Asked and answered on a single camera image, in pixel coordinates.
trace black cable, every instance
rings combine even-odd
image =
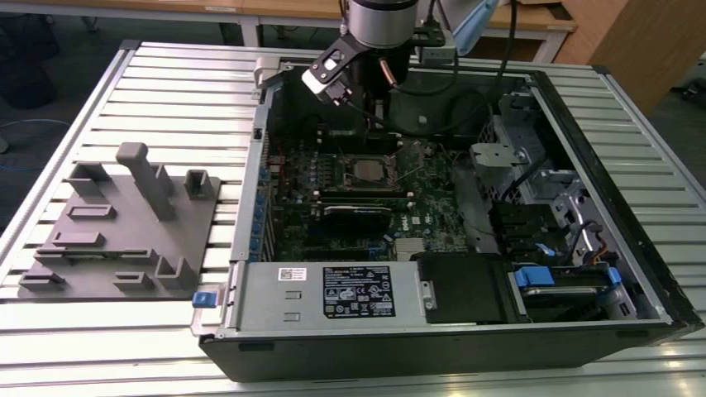
[[[488,111],[489,111],[489,116],[493,114],[493,109],[492,109],[492,106],[490,106],[490,102],[488,101],[488,98],[486,98],[486,95],[480,91],[477,90],[474,87],[469,87],[466,88],[465,90],[459,91],[453,97],[451,99],[449,100],[446,106],[445,106],[445,113],[443,113],[443,118],[447,122],[451,122],[451,119],[453,119],[453,116],[454,116],[454,110],[455,110],[455,107],[458,106],[458,103],[461,101],[461,99],[463,97],[466,97],[468,95],[474,95],[474,96],[478,96],[482,101],[484,101],[484,105],[488,106]],[[472,108],[470,112],[466,114],[466,117],[463,117],[458,122],[453,123],[453,124],[449,124],[446,127],[443,127],[441,130],[438,130],[437,132],[438,133],[447,133],[447,132],[451,132],[453,130],[455,130],[458,127],[463,126],[463,124],[466,124],[468,122],[470,122],[474,117],[476,117],[476,113],[481,110],[481,105],[477,105]]]
[[[451,24],[449,23],[449,17],[446,16],[446,10],[443,9],[442,0],[438,0],[437,7],[439,8],[439,14],[442,15],[443,28],[451,31]]]
[[[434,21],[434,4],[437,3],[437,0],[430,1],[430,8],[427,10],[427,22]]]
[[[578,230],[576,231],[574,239],[572,240],[570,249],[566,251],[566,258],[564,259],[564,266],[572,266],[572,262],[574,261],[576,246],[578,246],[578,241],[582,239],[584,229],[586,229],[586,227],[592,226],[592,224],[594,223],[598,224],[596,220],[586,219],[586,221],[578,227]]]
[[[307,42],[310,42],[311,39],[314,39],[314,36],[317,36],[317,33],[319,33],[319,29],[321,29],[319,27],[315,27],[314,31],[311,32],[311,36],[307,39]]]
[[[601,247],[598,248],[598,251],[596,251],[594,255],[592,255],[592,257],[586,261],[588,265],[593,265],[598,257],[608,252],[608,242],[604,239],[604,237],[601,237],[601,232],[596,232],[594,237],[596,237],[596,240],[601,243]]]
[[[346,105],[349,105],[353,110],[355,110],[358,113],[361,113],[369,119],[374,120],[381,126],[387,128],[390,131],[397,132],[402,136],[409,136],[409,137],[413,137],[413,138],[418,138],[418,137],[429,135],[429,134],[422,134],[419,132],[413,132],[407,128],[401,127],[394,122],[391,122],[389,120],[385,120],[382,117],[375,116],[367,110],[365,110],[363,108],[359,108],[358,105],[355,105],[355,103],[353,103],[351,101],[346,102]]]
[[[500,62],[498,75],[496,76],[489,95],[493,103],[500,100],[500,87],[502,85],[504,73],[506,72],[508,61],[510,60],[510,55],[513,54],[513,42],[516,41],[516,32],[518,31],[518,0],[510,0],[510,9],[510,34],[508,35],[506,53],[504,54],[504,59]]]
[[[443,85],[442,87],[434,88],[430,91],[417,91],[414,89],[409,89],[402,87],[399,84],[394,84],[393,87],[401,92],[406,93],[407,95],[415,96],[415,97],[433,97],[438,95],[439,93],[443,93],[447,91],[455,84],[455,78],[459,74],[459,55],[454,54],[454,73],[451,74],[451,79]]]
[[[443,10],[441,0],[431,0],[430,2],[430,12],[427,14],[427,22],[434,21],[434,5],[437,5],[437,8],[439,9],[439,13],[442,14],[442,19],[449,24],[449,18],[446,15],[446,11]],[[454,52],[454,73],[451,74],[451,80],[446,83],[446,85],[435,89],[431,89],[430,91],[417,91],[414,89],[402,87],[399,84],[394,84],[393,87],[401,93],[406,93],[407,95],[411,95],[415,97],[433,97],[434,95],[443,93],[446,90],[449,90],[454,86],[458,74],[459,74],[459,55],[458,55],[458,52]]]
[[[346,20],[346,6],[343,5],[343,2],[346,0],[339,0],[339,11],[341,11],[341,19]]]
[[[506,191],[504,192],[504,194],[500,196],[500,201],[505,201],[506,200],[506,197],[508,195],[518,188],[520,185],[522,185],[522,183],[528,180],[528,178],[530,178],[536,172],[538,172],[540,170],[540,167],[542,166],[542,164],[548,161],[548,155],[546,153],[537,159],[537,161],[534,163],[530,164],[530,167],[528,167],[528,170],[525,171],[525,173],[520,176],[520,178],[517,178],[513,183],[510,184],[510,186],[508,186],[508,189]]]

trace cable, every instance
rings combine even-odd
[[[0,125],[0,128],[6,128],[6,127],[10,127],[10,126],[14,126],[16,124],[26,123],[26,122],[52,122],[55,124],[60,124],[60,125],[67,126],[67,127],[71,126],[71,124],[68,122],[63,122],[62,120],[54,120],[51,118],[30,118],[27,120],[15,120],[12,122],[6,122],[3,125]]]
[[[439,13],[442,14],[442,19],[445,20],[446,29],[450,29],[449,25],[449,18],[446,16],[446,11],[443,10],[442,1],[441,0],[431,0],[430,1],[430,10],[427,13],[427,22],[434,21],[434,5],[437,5],[437,8],[439,9]],[[450,89],[454,84],[455,80],[459,74],[459,54],[458,52],[454,52],[454,73],[451,74],[451,79],[443,85],[442,87],[434,88],[430,91],[417,91],[414,89],[409,89],[402,87],[398,84],[398,80],[395,79],[395,76],[393,75],[390,65],[387,64],[387,60],[385,58],[379,59],[379,66],[383,70],[385,78],[387,79],[387,83],[390,86],[397,89],[401,93],[406,93],[407,95],[415,96],[415,97],[433,97],[434,95],[438,95],[439,93],[443,93],[447,89]]]
[[[437,0],[430,1],[430,8],[427,10],[427,22],[434,21],[434,4],[437,3]]]
[[[598,224],[598,222],[596,220],[586,219],[586,221],[578,227],[578,230],[576,231],[574,239],[572,240],[570,249],[566,251],[566,259],[564,260],[564,265],[565,266],[570,266],[572,265],[572,261],[574,259],[576,246],[578,246],[578,241],[582,239],[584,229],[586,229],[586,227],[589,227],[594,223]]]
[[[474,96],[478,96],[482,100],[484,100],[484,103],[481,105],[486,105],[488,106],[488,111],[489,111],[489,115],[493,114],[493,108],[492,108],[492,105],[490,105],[490,102],[488,101],[488,98],[486,98],[486,95],[478,91],[474,87],[469,87],[468,89],[459,91],[459,93],[451,97],[451,99],[449,100],[446,106],[445,106],[445,119],[447,122],[451,121],[451,118],[454,116],[454,110],[455,110],[455,107],[458,105],[458,102],[461,101],[461,99],[466,96],[466,95],[474,95]],[[470,122],[474,117],[476,117],[476,113],[478,112],[478,110],[481,109],[481,105],[477,105],[474,108],[472,108],[470,112],[466,114],[466,117],[462,118],[458,122],[455,122],[454,124],[449,124],[446,127],[443,127],[441,130],[438,130],[439,133],[447,133],[447,132],[451,132],[453,130],[455,130],[458,127],[463,126],[463,124],[466,124],[468,122]]]
[[[510,186],[508,186],[508,189],[506,191],[504,192],[504,194],[500,196],[500,201],[505,201],[506,198],[508,198],[508,195],[518,188],[520,185],[522,185],[522,183],[528,180],[528,178],[530,178],[536,172],[538,172],[540,170],[540,167],[542,166],[542,164],[548,161],[548,155],[546,153],[537,159],[537,161],[534,163],[530,164],[530,167],[528,168],[528,170],[525,171],[525,173],[520,176],[520,178],[517,178],[513,183],[510,184]]]
[[[449,82],[442,87],[434,88],[430,91],[417,91],[414,89],[409,89],[409,88],[402,87],[398,84],[398,80],[395,79],[395,76],[393,75],[393,72],[390,70],[390,65],[387,64],[387,60],[385,58],[379,59],[379,67],[383,70],[383,74],[385,74],[385,78],[387,79],[387,83],[401,93],[406,93],[407,95],[411,95],[411,96],[415,96],[415,97],[433,97],[434,95],[438,95],[439,93],[443,93],[455,84],[455,78],[457,78],[457,76],[459,74],[459,55],[458,55],[458,53],[454,53],[454,73],[451,74],[451,79],[449,80]]]
[[[394,122],[390,122],[390,121],[385,120],[382,117],[375,116],[373,113],[370,113],[365,109],[359,108],[355,105],[355,103],[353,103],[351,101],[346,102],[346,105],[349,105],[351,107],[351,109],[355,110],[358,113],[361,113],[363,116],[366,116],[367,118],[374,120],[381,126],[387,128],[389,130],[397,132],[402,136],[409,136],[409,137],[413,137],[413,138],[418,138],[418,137],[429,135],[429,134],[421,134],[419,132],[413,132],[409,129],[401,127]]]
[[[516,41],[516,32],[518,30],[518,0],[510,0],[510,9],[510,34],[508,35],[506,53],[504,54],[504,60],[500,62],[498,75],[496,76],[489,95],[492,102],[497,102],[500,99],[500,86],[508,68],[508,61],[510,60],[510,55],[513,53],[513,42]]]
[[[601,248],[596,252],[596,254],[589,258],[588,263],[590,265],[596,265],[596,263],[598,263],[598,258],[601,258],[601,255],[604,255],[608,252],[608,242],[601,237],[601,232],[596,232],[594,236],[596,236],[596,240],[598,240],[598,242],[601,243]]]
[[[10,167],[7,165],[0,165],[0,170],[18,171],[18,172],[30,172],[30,171],[43,170],[43,168],[16,168],[16,167]]]
[[[339,11],[341,11],[341,19],[346,23],[347,21],[346,21],[346,5],[345,5],[345,1],[346,0],[339,0]]]
[[[310,42],[311,39],[314,39],[314,36],[317,36],[317,33],[319,33],[319,29],[321,29],[319,27],[317,27],[317,28],[314,29],[314,31],[311,32],[311,36],[310,36],[309,39],[307,39],[307,42]]]
[[[438,0],[437,7],[439,8],[439,14],[442,15],[443,28],[451,31],[451,24],[449,23],[449,17],[446,16],[446,10],[443,9],[442,0]]]

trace gray plastic base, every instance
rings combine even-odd
[[[191,299],[221,180],[201,170],[169,177],[162,166],[146,165],[155,173],[137,175],[138,184],[133,176],[110,176],[100,164],[78,164],[68,179],[78,193],[20,280],[20,299]],[[161,190],[150,194],[163,194],[167,220],[141,189],[146,184]]]

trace metal slotted table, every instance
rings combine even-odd
[[[174,175],[206,168],[225,181],[201,274],[226,280],[245,156],[258,98],[255,60],[315,58],[303,50],[142,43],[122,49],[0,239],[0,391],[12,395],[700,395],[706,331],[568,370],[431,375],[335,382],[233,383],[197,345],[190,302],[14,304],[72,189],[75,161],[107,161],[123,141],[150,146]],[[496,67],[466,60],[466,66]],[[609,74],[521,64],[550,76],[616,184],[700,313],[706,313],[706,194]],[[215,316],[202,319],[217,324]]]

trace barcode sticker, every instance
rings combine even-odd
[[[306,281],[307,268],[306,267],[281,267],[278,278],[279,281]]]

